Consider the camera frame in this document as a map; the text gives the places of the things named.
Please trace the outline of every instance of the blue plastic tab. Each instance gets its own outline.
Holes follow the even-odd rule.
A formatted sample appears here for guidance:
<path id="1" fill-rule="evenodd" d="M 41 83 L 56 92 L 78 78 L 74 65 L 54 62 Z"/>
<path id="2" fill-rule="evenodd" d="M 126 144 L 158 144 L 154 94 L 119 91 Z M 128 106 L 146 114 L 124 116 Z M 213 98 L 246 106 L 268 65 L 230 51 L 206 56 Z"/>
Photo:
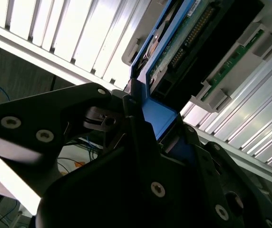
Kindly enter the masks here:
<path id="1" fill-rule="evenodd" d="M 192 6 L 193 1 L 194 0 L 184 0 L 178 12 L 176 13 L 175 17 L 173 18 L 171 24 L 169 25 L 167 31 L 162 37 L 160 43 L 158 44 L 156 50 L 154 51 L 153 55 L 150 57 L 149 61 L 147 62 L 145 67 L 142 69 L 139 77 L 137 78 L 142 83 L 142 101 L 143 101 L 142 108 L 143 108 L 144 116 L 146 121 L 152 124 L 154 132 L 155 132 L 155 136 L 157 139 L 159 139 L 159 137 L 165 132 L 165 130 L 175 120 L 175 118 L 177 117 L 177 112 L 175 112 L 174 110 L 170 109 L 169 107 L 159 103 L 158 101 L 150 97 L 149 73 L 151 72 L 158 58 L 160 57 L 163 50 L 166 48 L 167 44 L 171 40 L 179 24 L 182 22 L 185 15 L 188 13 L 190 7 Z M 154 31 L 157 29 L 158 25 L 161 23 L 163 15 L 166 13 L 167 8 L 169 8 L 171 2 L 172 2 L 171 0 L 168 1 L 157 23 L 155 24 L 150 35 L 148 36 L 145 43 L 143 44 L 140 52 L 135 58 L 131 66 L 131 77 L 133 77 L 132 73 L 133 73 L 133 69 L 135 67 L 136 62 L 138 61 L 140 56 L 142 56 L 142 53 L 146 51 L 145 47 L 150 42 L 154 34 Z"/>

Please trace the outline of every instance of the screw head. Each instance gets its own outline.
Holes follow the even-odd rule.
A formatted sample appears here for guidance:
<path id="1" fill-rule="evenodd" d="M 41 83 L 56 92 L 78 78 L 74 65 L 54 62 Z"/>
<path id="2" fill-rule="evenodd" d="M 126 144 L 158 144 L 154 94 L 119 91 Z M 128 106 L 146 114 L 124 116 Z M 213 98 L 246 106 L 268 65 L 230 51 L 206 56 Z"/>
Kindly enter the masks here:
<path id="1" fill-rule="evenodd" d="M 266 219 L 266 223 L 270 228 L 272 228 L 272 222 L 269 219 Z"/>
<path id="2" fill-rule="evenodd" d="M 21 120 L 14 116 L 6 116 L 1 119 L 1 125 L 8 129 L 15 129 L 20 127 L 22 124 Z"/>
<path id="3" fill-rule="evenodd" d="M 190 126 L 188 126 L 188 130 L 191 131 L 191 132 L 194 132 L 194 129 Z"/>
<path id="4" fill-rule="evenodd" d="M 103 95 L 106 94 L 106 92 L 103 89 L 98 89 L 98 92 L 103 94 Z"/>
<path id="5" fill-rule="evenodd" d="M 49 130 L 39 130 L 36 133 L 36 138 L 41 142 L 49 143 L 49 142 L 53 141 L 54 134 Z"/>
<path id="6" fill-rule="evenodd" d="M 158 183 L 158 182 L 153 182 L 151 184 L 151 190 L 152 192 L 157 196 L 157 197 L 164 197 L 165 196 L 165 189 L 164 187 Z"/>
<path id="7" fill-rule="evenodd" d="M 216 145 L 216 144 L 214 144 L 213 145 L 214 146 L 214 148 L 217 150 L 217 151 L 219 151 L 221 148 L 218 146 L 218 145 Z"/>
<path id="8" fill-rule="evenodd" d="M 226 211 L 225 208 L 223 208 L 223 206 L 217 204 L 215 206 L 215 211 L 218 214 L 218 216 L 222 218 L 222 220 L 225 220 L 225 221 L 229 220 L 228 212 Z"/>

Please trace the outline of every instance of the circuit board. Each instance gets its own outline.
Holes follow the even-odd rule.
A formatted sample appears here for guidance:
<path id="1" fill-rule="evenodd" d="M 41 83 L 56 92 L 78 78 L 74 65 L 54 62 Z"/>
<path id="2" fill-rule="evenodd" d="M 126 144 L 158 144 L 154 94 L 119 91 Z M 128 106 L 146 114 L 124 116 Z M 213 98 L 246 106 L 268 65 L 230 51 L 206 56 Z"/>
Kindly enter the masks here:
<path id="1" fill-rule="evenodd" d="M 155 67 L 150 72 L 150 79 L 156 78 L 158 72 L 163 71 L 165 67 L 167 67 L 171 61 L 173 61 L 175 58 L 178 58 L 179 55 L 182 56 L 183 50 L 180 48 L 185 42 L 188 35 L 194 31 L 194 28 L 196 27 L 197 22 L 201 19 L 201 16 L 209 6 L 209 4 L 212 1 L 208 0 L 202 0 L 199 3 L 197 3 L 196 8 L 194 9 L 191 16 L 186 16 L 184 20 L 182 21 L 181 25 L 177 29 L 175 35 L 167 45 L 167 47 L 164 49 L 162 55 L 158 59 Z"/>
<path id="2" fill-rule="evenodd" d="M 214 75 L 214 77 L 209 81 L 211 88 L 202 97 L 202 101 L 205 101 L 209 94 L 217 87 L 217 85 L 226 77 L 226 75 L 232 70 L 232 68 L 242 59 L 242 57 L 248 52 L 248 50 L 255 44 L 259 37 L 264 33 L 263 30 L 259 30 L 252 40 L 244 47 L 242 45 L 238 46 L 234 53 L 229 57 L 229 59 L 223 64 L 220 70 Z"/>

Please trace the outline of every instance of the black metal bracket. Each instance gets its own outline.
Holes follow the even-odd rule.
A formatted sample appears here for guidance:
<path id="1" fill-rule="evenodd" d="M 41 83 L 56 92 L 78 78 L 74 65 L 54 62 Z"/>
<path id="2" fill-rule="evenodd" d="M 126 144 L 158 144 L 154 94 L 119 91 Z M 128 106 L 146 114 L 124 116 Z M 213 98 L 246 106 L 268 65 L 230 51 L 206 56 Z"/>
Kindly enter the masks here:
<path id="1" fill-rule="evenodd" d="M 62 146 L 93 129 L 104 153 L 61 177 Z M 272 204 L 219 145 L 202 146 L 179 117 L 160 144 L 137 99 L 94 83 L 0 105 L 0 161 L 42 198 L 40 228 L 84 215 L 95 226 L 270 226 Z M 86 207 L 63 210 L 76 202 Z"/>

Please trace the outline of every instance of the green circuit board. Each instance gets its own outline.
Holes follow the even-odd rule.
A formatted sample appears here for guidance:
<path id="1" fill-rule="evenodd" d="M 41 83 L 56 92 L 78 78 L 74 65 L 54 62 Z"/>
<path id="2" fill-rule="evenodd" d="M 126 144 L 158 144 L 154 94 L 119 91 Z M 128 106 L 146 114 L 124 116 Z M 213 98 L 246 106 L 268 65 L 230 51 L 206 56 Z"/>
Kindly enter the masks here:
<path id="1" fill-rule="evenodd" d="M 217 85 L 226 77 L 226 75 L 232 70 L 232 68 L 242 59 L 242 57 L 248 52 L 248 50 L 255 44 L 255 42 L 264 33 L 263 30 L 259 30 L 252 40 L 244 47 L 242 45 L 238 46 L 235 52 L 229 57 L 229 59 L 223 64 L 220 70 L 214 75 L 214 77 L 209 81 L 211 88 L 202 97 L 202 101 L 205 101 L 210 93 L 217 87 Z"/>
<path id="2" fill-rule="evenodd" d="M 175 55 L 179 55 L 181 53 L 180 47 L 185 43 L 186 37 L 188 37 L 189 33 L 192 32 L 192 29 L 210 2 L 211 1 L 209 0 L 201 0 L 196 6 L 196 9 L 194 9 L 192 15 L 184 18 L 176 33 L 173 35 L 171 41 L 168 43 L 163 53 L 157 60 L 155 67 L 150 72 L 150 79 L 155 78 L 158 72 L 163 71 L 163 69 L 171 63 Z"/>

